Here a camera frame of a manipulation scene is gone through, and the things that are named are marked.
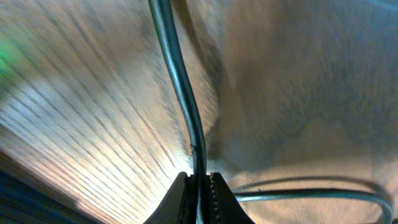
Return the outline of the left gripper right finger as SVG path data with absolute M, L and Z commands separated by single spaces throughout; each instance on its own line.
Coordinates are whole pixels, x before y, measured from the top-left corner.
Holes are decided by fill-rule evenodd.
M 242 209 L 220 173 L 211 173 L 209 181 L 211 224 L 254 224 Z

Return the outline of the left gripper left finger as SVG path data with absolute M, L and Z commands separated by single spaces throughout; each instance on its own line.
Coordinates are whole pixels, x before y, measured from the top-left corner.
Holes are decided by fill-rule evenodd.
M 196 224 L 197 205 L 194 175 L 180 172 L 144 224 Z

